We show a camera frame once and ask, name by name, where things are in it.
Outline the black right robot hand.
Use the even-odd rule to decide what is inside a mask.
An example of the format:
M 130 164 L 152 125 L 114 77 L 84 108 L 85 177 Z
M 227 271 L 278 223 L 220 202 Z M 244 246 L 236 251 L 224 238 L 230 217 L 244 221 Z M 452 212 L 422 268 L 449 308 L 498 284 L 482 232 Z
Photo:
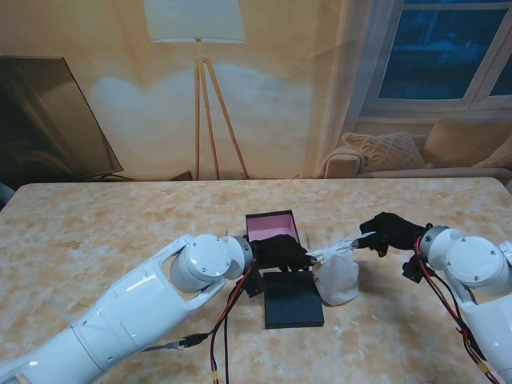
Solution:
M 387 212 L 381 212 L 371 220 L 359 226 L 362 237 L 357 240 L 358 248 L 368 248 L 385 257 L 390 247 L 398 250 L 413 250 L 419 237 L 427 232 L 425 226 L 419 226 L 404 218 Z

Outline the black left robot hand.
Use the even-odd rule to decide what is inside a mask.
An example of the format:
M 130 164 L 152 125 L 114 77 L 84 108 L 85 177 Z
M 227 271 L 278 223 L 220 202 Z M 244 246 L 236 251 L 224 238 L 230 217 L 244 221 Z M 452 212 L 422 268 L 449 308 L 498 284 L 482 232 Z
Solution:
M 281 272 L 297 272 L 308 269 L 318 263 L 310 256 L 294 237 L 279 234 L 263 240 L 250 242 L 254 264 L 260 269 L 279 268 Z

